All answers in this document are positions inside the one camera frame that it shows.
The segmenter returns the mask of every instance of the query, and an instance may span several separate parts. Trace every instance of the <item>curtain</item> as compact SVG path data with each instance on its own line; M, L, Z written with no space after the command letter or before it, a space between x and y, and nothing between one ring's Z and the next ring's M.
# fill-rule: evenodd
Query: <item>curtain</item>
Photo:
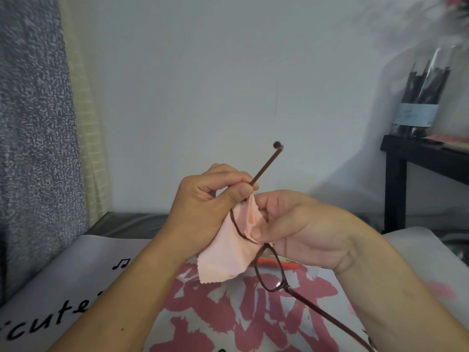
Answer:
M0 0L2 302L86 222L58 0Z
M88 227L111 210L106 156L96 107L66 0L59 0L85 182Z

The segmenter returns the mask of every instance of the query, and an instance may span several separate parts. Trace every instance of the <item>person's left hand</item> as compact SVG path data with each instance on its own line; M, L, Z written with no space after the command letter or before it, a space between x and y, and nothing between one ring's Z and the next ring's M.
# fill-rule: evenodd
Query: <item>person's left hand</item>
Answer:
M158 236L166 235L169 246L185 261L206 248L229 211L249 197L252 177L227 164L214 164L199 176L184 178L174 198L169 217ZM217 190L228 187L220 195Z

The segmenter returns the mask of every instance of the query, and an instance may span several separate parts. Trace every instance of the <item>forearm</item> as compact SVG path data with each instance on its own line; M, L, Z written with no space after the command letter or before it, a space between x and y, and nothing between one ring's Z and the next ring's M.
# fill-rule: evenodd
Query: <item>forearm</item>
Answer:
M140 352L184 261L171 246L160 231L49 351Z
M469 332L382 236L361 234L354 247L336 275L380 352L469 350Z

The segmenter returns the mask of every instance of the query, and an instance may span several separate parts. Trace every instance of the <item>hand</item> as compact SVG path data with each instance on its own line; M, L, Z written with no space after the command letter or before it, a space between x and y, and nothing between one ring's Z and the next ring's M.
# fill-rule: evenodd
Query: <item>hand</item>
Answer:
M291 190L256 194L267 224L251 234L258 242L273 242L276 252L309 266L340 273L356 258L356 244L378 235L348 211Z
M174 247L183 262L199 253L213 240L229 211L259 189L257 184L249 185L251 180L247 172L227 164L214 164L202 175L184 178L157 237L165 235L168 247Z

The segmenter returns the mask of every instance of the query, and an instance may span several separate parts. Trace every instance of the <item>label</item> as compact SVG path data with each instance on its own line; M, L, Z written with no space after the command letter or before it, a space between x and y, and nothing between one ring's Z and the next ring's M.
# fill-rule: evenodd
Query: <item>label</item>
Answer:
M438 105L433 104L399 104L393 124L412 127L430 127Z

